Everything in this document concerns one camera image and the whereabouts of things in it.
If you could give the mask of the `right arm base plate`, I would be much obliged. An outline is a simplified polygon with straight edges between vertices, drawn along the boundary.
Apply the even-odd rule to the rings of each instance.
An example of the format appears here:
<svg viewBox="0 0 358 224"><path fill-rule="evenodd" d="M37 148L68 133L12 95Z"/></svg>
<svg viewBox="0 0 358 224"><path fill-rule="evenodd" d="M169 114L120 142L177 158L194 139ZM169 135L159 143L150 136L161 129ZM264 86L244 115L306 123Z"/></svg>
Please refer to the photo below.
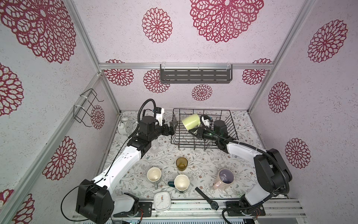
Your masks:
<svg viewBox="0 0 358 224"><path fill-rule="evenodd" d="M254 205L250 205L246 201L238 200L238 201L227 201L225 213L227 213L230 217L234 216L265 216L266 212L263 207L263 201L256 203Z"/></svg>

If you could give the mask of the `black wire dish rack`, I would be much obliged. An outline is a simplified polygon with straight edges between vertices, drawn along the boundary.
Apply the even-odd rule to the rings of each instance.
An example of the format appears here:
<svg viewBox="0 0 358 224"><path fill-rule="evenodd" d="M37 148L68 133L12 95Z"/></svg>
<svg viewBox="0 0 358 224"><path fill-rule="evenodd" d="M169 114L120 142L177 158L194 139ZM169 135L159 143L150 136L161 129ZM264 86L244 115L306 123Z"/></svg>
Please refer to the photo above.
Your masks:
<svg viewBox="0 0 358 224"><path fill-rule="evenodd" d="M182 120L192 114L204 115L204 118L211 120L210 128L200 124L197 129L202 128L207 130L213 135L212 140L200 140L186 130ZM181 148L225 149L231 140L238 141L230 110L174 108L172 111L172 121L178 121L178 126L175 135L171 137L171 143Z"/></svg>

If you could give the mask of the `light green mug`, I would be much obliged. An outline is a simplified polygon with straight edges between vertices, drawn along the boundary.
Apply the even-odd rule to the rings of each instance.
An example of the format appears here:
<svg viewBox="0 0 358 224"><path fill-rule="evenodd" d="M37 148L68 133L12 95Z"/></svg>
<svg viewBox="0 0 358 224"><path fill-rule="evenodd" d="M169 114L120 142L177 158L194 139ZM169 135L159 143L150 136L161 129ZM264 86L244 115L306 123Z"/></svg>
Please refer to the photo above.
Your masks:
<svg viewBox="0 0 358 224"><path fill-rule="evenodd" d="M198 114L192 114L182 120L182 124L186 128L187 131L197 128L200 126L200 117Z"/></svg>

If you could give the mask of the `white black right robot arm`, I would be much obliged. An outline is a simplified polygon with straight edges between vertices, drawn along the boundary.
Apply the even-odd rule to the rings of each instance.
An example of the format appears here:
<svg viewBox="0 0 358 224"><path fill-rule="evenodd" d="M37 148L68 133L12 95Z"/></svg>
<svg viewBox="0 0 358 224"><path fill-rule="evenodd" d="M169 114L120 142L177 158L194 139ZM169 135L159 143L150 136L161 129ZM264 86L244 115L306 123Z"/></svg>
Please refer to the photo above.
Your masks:
<svg viewBox="0 0 358 224"><path fill-rule="evenodd" d="M200 140L213 141L219 150L238 156L255 167L257 183L241 198L241 208L251 209L278 195L290 192L292 174L276 149L264 150L229 136L222 120L211 122L205 114L190 115L182 121L186 130Z"/></svg>

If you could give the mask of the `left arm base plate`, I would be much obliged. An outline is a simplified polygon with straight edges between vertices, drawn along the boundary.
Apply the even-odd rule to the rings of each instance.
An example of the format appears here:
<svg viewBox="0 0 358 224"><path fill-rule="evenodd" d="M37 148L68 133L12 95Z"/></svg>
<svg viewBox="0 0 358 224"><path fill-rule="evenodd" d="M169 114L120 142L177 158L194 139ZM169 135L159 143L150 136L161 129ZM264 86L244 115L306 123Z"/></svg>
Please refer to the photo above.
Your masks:
<svg viewBox="0 0 358 224"><path fill-rule="evenodd" d="M122 212L122 217L151 217L153 211L153 202L139 202L134 204L130 211Z"/></svg>

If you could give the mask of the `grey cream mug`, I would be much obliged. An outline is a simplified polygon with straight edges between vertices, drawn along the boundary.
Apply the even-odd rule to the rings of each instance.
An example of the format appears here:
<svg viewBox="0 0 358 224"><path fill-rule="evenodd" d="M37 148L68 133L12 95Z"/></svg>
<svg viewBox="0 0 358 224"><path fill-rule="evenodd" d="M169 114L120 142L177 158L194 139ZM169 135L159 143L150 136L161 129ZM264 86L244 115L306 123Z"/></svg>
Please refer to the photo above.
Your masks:
<svg viewBox="0 0 358 224"><path fill-rule="evenodd" d="M158 189L158 183L161 179L161 176L161 169L157 167L152 167L147 172L147 179L150 183L154 185L155 189Z"/></svg>

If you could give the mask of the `amber glass cup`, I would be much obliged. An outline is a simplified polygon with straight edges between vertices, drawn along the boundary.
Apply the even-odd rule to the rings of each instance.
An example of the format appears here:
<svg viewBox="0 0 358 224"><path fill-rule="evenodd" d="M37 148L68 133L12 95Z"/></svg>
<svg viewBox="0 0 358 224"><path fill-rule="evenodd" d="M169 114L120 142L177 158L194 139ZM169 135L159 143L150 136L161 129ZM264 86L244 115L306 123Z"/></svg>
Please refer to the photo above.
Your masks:
<svg viewBox="0 0 358 224"><path fill-rule="evenodd" d="M186 167L188 166L188 160L187 158L180 157L176 160L176 166L179 171L184 171Z"/></svg>

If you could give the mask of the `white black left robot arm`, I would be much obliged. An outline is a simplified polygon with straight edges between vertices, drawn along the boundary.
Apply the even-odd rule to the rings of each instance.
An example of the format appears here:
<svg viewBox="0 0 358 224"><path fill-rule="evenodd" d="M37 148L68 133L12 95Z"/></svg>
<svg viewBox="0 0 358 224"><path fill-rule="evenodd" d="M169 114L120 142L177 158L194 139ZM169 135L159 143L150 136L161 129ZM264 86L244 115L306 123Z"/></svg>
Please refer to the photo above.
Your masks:
<svg viewBox="0 0 358 224"><path fill-rule="evenodd" d="M164 109L147 99L139 109L137 127L122 145L111 165L92 180L83 180L78 186L75 211L86 221L106 223L113 215L122 212L136 213L138 199L128 193L117 198L115 187L130 168L140 161L152 147L152 141L161 135L174 135L177 122L163 121Z"/></svg>

